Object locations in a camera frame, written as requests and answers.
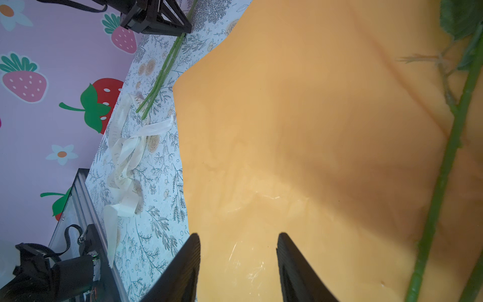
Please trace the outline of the orange wrapping paper sheet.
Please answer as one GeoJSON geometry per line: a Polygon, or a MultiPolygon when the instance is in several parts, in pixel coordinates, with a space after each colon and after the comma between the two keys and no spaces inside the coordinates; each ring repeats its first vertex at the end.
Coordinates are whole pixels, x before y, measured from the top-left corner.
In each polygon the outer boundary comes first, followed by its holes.
{"type": "Polygon", "coordinates": [[[280,301],[289,234],[340,301],[402,301],[453,122],[438,1],[253,1],[174,86],[200,301],[280,301]]]}

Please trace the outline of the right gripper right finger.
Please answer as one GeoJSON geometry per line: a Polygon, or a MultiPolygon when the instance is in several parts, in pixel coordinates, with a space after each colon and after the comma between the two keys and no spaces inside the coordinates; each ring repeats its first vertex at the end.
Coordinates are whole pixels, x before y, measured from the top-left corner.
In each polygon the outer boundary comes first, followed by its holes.
{"type": "Polygon", "coordinates": [[[279,234],[276,252],[284,302],[338,302],[287,233],[279,234]]]}

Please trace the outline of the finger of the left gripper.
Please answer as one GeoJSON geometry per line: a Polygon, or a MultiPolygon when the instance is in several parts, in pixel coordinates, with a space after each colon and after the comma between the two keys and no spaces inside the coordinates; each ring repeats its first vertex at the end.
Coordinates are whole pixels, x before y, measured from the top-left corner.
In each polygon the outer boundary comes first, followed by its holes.
{"type": "Polygon", "coordinates": [[[192,32],[192,24],[176,1],[134,1],[121,14],[120,26],[144,35],[181,36],[192,32]]]}

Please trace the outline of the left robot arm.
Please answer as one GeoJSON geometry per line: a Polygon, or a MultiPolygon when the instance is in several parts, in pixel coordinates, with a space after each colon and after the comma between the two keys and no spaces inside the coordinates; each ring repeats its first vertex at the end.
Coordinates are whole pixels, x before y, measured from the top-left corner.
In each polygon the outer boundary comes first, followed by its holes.
{"type": "MultiPolygon", "coordinates": [[[[161,84],[166,80],[169,69],[172,67],[175,56],[179,52],[179,47],[185,34],[177,37],[173,47],[171,48],[163,68],[155,82],[155,89],[148,97],[149,108],[152,106],[154,93],[159,91],[161,84]]],[[[23,57],[22,61],[14,62],[11,56],[5,57],[5,64],[1,64],[1,70],[5,73],[1,79],[1,85],[10,90],[12,95],[21,99],[26,103],[41,102],[48,89],[48,81],[40,73],[34,71],[36,65],[30,62],[30,59],[23,57]]],[[[92,128],[97,132],[101,132],[102,128],[106,128],[107,122],[102,122],[109,116],[114,109],[114,96],[119,95],[115,89],[109,92],[109,89],[94,89],[93,85],[89,86],[84,93],[84,104],[87,108],[73,108],[77,111],[86,111],[86,120],[89,120],[92,128]],[[108,94],[106,100],[109,102],[99,102],[97,92],[101,95],[108,94]]],[[[1,260],[7,260],[7,251],[12,252],[14,257],[20,255],[19,262],[6,262],[6,264],[19,264],[18,266],[6,266],[5,273],[10,273],[8,269],[13,268],[13,275],[6,274],[6,283],[1,288],[1,301],[64,301],[71,299],[75,301],[76,296],[82,296],[84,292],[90,290],[94,291],[95,286],[99,284],[102,289],[107,288],[108,296],[106,301],[120,301],[120,294],[118,294],[115,285],[104,285],[103,275],[105,280],[112,280],[114,283],[112,271],[108,265],[107,247],[100,240],[98,231],[94,225],[88,225],[86,232],[79,225],[70,225],[65,229],[65,240],[67,247],[65,251],[55,253],[44,245],[37,244],[18,244],[15,249],[11,250],[12,246],[7,245],[1,249],[1,260]],[[60,255],[70,249],[69,228],[75,227],[79,231],[79,238],[75,245],[80,245],[80,256],[74,259],[66,259],[62,261],[60,255]]],[[[171,263],[163,262],[165,270],[161,274],[158,281],[153,284],[151,289],[140,301],[194,301],[196,294],[196,269],[189,268],[186,259],[189,259],[189,250],[185,244],[181,248],[179,255],[176,255],[177,250],[171,251],[174,257],[171,263]]]]}

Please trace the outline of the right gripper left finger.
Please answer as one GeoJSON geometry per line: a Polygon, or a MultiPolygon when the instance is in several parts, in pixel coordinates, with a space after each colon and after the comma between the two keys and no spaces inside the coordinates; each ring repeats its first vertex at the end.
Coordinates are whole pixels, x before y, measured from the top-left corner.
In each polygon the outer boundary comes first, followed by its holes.
{"type": "Polygon", "coordinates": [[[201,263],[201,242],[191,234],[141,302],[194,302],[201,263]]]}

